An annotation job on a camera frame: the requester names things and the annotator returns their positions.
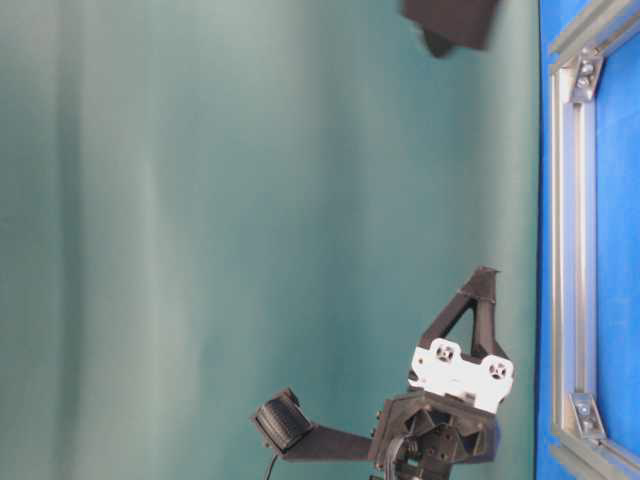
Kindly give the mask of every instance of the white mounting plate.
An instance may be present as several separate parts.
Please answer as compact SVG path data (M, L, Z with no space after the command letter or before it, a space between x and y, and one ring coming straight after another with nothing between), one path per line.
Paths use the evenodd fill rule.
M500 402L511 392L513 363L487 355L480 364L464 360L460 345L443 338L430 348L417 347L411 368L418 376L409 380L415 388L445 396L451 395L473 407L496 413Z

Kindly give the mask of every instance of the screw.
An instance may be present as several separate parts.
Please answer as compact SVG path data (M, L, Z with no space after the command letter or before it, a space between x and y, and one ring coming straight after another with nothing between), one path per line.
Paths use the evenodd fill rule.
M582 75L591 75L594 70L595 67L593 66L593 63L585 62L580 69L580 73Z
M587 88L591 84L591 81L587 77L580 77L578 79L578 87Z
M489 367L489 373L495 380L502 380L507 376L507 367L505 367L502 363L491 365Z
M583 417L588 417L591 413L591 409L589 408L589 405L581 404L578 405L578 413Z
M453 349L448 346L440 347L436 350L436 357L441 362L449 363L453 359Z

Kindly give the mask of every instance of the black 3d-printed bracket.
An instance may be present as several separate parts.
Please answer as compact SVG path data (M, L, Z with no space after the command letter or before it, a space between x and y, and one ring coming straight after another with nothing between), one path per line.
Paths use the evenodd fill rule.
M471 309L473 339L465 359L476 364L488 355L507 359L495 340L496 274L488 267L476 269L424 332L418 347L429 349L435 339L444 339ZM438 360L435 365L440 368ZM432 391L409 390L385 401L373 440L308 420L291 389L262 405L251 420L266 445L284 460L370 461L384 473L384 480L447 480L455 464L493 460L499 439L495 410Z
M402 13L420 26L427 48L440 58L454 46L484 49L498 0L403 0Z

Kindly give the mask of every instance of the teal fabric backdrop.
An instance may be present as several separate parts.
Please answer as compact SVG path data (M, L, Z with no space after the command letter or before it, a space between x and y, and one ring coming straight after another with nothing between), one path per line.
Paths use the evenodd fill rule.
M446 61L391 1L0 10L0 478L260 478L287 385L366 434L479 264L517 379L453 478L532 478L535 2Z

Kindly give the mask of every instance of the blue surface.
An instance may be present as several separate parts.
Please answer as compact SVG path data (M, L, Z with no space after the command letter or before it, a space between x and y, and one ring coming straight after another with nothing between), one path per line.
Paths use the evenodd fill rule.
M607 60L598 91L598 398L609 436L640 455L640 36Z
M542 164L540 210L540 339L537 418L537 478L572 478L551 457L551 238L550 238L550 82L546 54L556 35L588 3L541 0ZM640 37L609 57L598 92L598 349L599 405L610 437L640 454L640 419L631 415L640 389L633 317L640 300L640 203L634 187L640 178Z
M570 479L551 456L550 446L557 444L551 435L551 113L549 109L549 67L553 58L549 46L588 0L540 1L540 73L541 78L541 144L540 166L540 330L538 359L538 412L536 477L539 479Z

